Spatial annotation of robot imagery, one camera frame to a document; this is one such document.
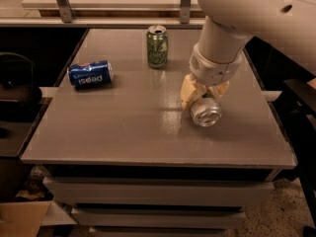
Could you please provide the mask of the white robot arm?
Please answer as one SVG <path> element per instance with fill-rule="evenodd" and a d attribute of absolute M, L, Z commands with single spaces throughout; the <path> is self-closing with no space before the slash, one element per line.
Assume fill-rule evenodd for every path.
<path fill-rule="evenodd" d="M 245 44 L 257 37 L 310 72 L 316 68 L 315 0 L 197 0 L 205 14 L 184 79 L 181 102 L 191 108 L 237 71 Z"/>

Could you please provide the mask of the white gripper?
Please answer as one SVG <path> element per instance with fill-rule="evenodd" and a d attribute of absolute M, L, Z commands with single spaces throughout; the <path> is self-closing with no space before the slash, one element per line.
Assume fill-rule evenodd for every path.
<path fill-rule="evenodd" d="M 185 76 L 180 92 L 182 108 L 188 110 L 196 100 L 204 95 L 205 86 L 210 86 L 209 95 L 213 99 L 219 100 L 228 90 L 229 80 L 236 74 L 241 62 L 241 54 L 238 54 L 234 61 L 229 63 L 210 61 L 201 54 L 196 44 L 189 61 L 192 73 Z"/>

